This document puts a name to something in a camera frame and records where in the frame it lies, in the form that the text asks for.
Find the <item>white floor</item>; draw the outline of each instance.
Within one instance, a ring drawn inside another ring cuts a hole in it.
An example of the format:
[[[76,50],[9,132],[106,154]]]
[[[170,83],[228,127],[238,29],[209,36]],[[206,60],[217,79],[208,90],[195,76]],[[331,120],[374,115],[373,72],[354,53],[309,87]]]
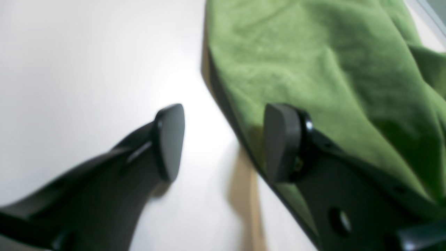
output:
[[[148,203],[131,250],[315,250],[253,176],[203,82],[204,8],[205,0],[0,1],[0,205],[182,103],[178,179]],[[423,42],[444,51],[413,15]]]

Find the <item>green cloth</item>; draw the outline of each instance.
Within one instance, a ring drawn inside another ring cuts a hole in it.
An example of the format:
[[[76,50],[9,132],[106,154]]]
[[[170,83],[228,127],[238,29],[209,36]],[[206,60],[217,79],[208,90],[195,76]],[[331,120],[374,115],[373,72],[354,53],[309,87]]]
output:
[[[265,105],[289,103],[349,155],[445,204],[446,56],[421,45],[402,0],[208,0],[207,18],[260,168]],[[277,189],[316,231],[296,187]]]

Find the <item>green towel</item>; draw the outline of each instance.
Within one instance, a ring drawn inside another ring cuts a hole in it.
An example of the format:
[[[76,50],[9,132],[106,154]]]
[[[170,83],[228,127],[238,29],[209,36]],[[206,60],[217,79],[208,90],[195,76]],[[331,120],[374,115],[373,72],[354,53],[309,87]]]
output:
[[[307,110],[347,154],[445,204],[446,56],[402,0],[208,0],[209,48],[246,148],[264,168],[267,103]],[[299,191],[276,186],[316,232]]]

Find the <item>green fabric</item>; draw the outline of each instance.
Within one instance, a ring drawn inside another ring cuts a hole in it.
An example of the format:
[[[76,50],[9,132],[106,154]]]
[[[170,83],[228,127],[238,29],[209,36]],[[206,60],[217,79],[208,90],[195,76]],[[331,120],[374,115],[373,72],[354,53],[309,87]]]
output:
[[[267,103],[306,109],[346,153],[445,204],[446,56],[402,0],[208,0],[209,47],[264,168]],[[315,230],[296,187],[279,185]]]

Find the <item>black plastic part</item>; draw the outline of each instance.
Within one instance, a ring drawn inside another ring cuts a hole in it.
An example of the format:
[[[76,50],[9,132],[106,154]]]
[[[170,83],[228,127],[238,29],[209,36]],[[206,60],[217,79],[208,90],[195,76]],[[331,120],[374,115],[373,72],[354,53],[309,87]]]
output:
[[[398,230],[396,250],[436,251],[446,249],[446,220]]]
[[[267,176],[274,182],[289,181],[298,165],[302,126],[296,110],[268,104],[264,116]]]
[[[166,107],[158,112],[154,122],[160,174],[164,181],[173,182],[178,175],[183,146],[184,109],[181,105]]]
[[[1,208],[0,234],[54,251],[127,251],[150,192],[177,176],[183,135],[182,106],[161,110],[110,152]]]
[[[266,152],[267,169],[282,172],[280,180],[291,181],[299,188],[316,224],[321,250],[444,250],[444,208],[378,168],[346,156],[312,125],[301,126],[302,119],[296,119],[295,114],[306,117],[307,123],[311,122],[307,113],[290,109],[284,104],[265,109],[265,119],[275,119],[265,121],[265,149],[271,150],[268,145],[279,149]],[[296,127],[302,128],[301,138],[307,139],[299,142],[297,153],[289,142],[299,139],[289,133],[296,132]],[[289,152],[296,153],[295,158],[303,163],[299,175],[293,173],[291,162],[282,162],[288,166],[281,168],[273,166]]]

